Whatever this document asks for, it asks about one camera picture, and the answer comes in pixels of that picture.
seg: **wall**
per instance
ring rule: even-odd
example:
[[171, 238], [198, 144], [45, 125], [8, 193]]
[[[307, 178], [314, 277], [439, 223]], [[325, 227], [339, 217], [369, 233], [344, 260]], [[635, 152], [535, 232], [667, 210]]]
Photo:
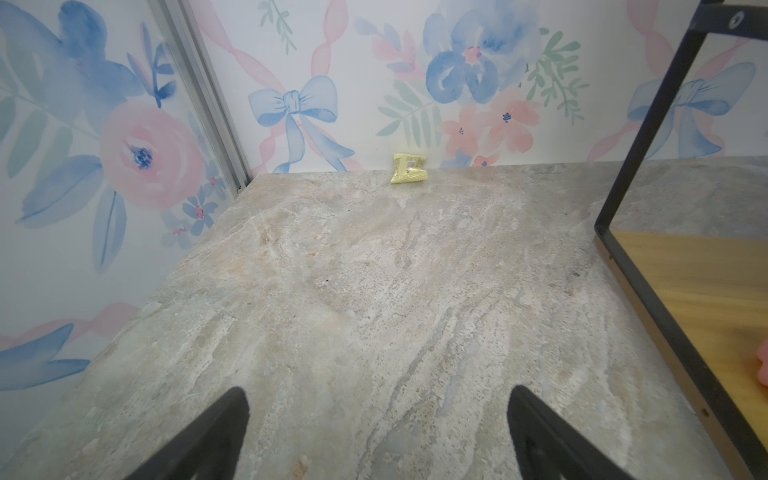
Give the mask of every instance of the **wall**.
[[0, 462], [231, 201], [147, 5], [18, 5], [0, 2]]
[[[192, 3], [257, 174], [390, 168], [396, 151], [428, 167], [623, 160], [697, 6]], [[767, 59], [711, 35], [654, 158], [768, 152]], [[312, 98], [285, 116], [292, 90]]]

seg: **ribbon bow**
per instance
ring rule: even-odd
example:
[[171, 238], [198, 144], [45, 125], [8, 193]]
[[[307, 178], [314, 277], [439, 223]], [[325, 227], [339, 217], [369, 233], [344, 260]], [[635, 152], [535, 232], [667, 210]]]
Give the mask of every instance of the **ribbon bow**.
[[[691, 108], [696, 108], [709, 115], [725, 115], [739, 101], [741, 95], [750, 86], [755, 77], [755, 65], [744, 62], [726, 68], [719, 74], [705, 81], [702, 78], [692, 80], [680, 87], [672, 107], [661, 122], [658, 133], [648, 149], [649, 158], [664, 146], [674, 126], [675, 107], [687, 107], [680, 118], [678, 147], [680, 158], [696, 158], [715, 154], [722, 147], [713, 144], [699, 131]], [[650, 109], [650, 103], [656, 97], [661, 79], [646, 82], [634, 91], [629, 103], [627, 117], [632, 121], [641, 121]]]
[[250, 94], [248, 100], [253, 116], [262, 127], [272, 127], [279, 124], [283, 118], [286, 119], [288, 161], [278, 165], [274, 173], [286, 173], [291, 164], [304, 157], [304, 135], [296, 124], [294, 115], [300, 116], [304, 130], [331, 167], [346, 171], [341, 159], [351, 157], [355, 152], [321, 134], [307, 119], [312, 117], [326, 123], [336, 121], [336, 86], [330, 78], [322, 75], [313, 77], [301, 92], [292, 90], [285, 95], [272, 88], [265, 88]]

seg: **marble countertop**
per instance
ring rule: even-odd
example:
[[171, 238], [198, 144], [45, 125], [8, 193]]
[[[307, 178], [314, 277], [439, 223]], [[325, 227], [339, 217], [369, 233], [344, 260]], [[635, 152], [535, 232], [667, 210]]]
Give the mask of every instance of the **marble countertop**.
[[640, 480], [728, 478], [593, 243], [619, 167], [258, 177], [3, 475], [121, 478], [242, 386], [237, 478], [519, 478], [521, 383]]

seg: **blue flower center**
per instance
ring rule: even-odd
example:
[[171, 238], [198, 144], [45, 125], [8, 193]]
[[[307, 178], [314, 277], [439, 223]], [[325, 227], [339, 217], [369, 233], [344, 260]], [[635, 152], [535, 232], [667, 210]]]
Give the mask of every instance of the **blue flower center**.
[[152, 166], [152, 152], [146, 148], [129, 147], [134, 155], [134, 163], [138, 165], [139, 170], [147, 170]]

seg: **black metal frame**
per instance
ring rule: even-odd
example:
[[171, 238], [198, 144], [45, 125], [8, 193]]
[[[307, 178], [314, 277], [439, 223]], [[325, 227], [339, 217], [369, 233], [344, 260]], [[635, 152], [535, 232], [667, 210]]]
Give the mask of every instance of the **black metal frame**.
[[522, 385], [507, 423], [523, 480], [634, 480]]
[[232, 480], [248, 412], [243, 389], [227, 390], [125, 480]]
[[722, 5], [723, 0], [702, 0], [690, 27], [675, 52], [618, 177], [595, 222], [594, 230], [619, 270], [656, 323], [687, 375], [693, 380], [712, 413], [740, 453], [754, 478], [768, 480], [768, 452], [750, 424], [704, 362], [693, 343], [677, 325], [669, 310], [645, 280], [631, 258], [611, 233], [611, 221], [618, 211], [637, 170], [671, 108], [677, 91], [693, 64], [707, 34], [717, 33], [768, 41], [768, 7]]

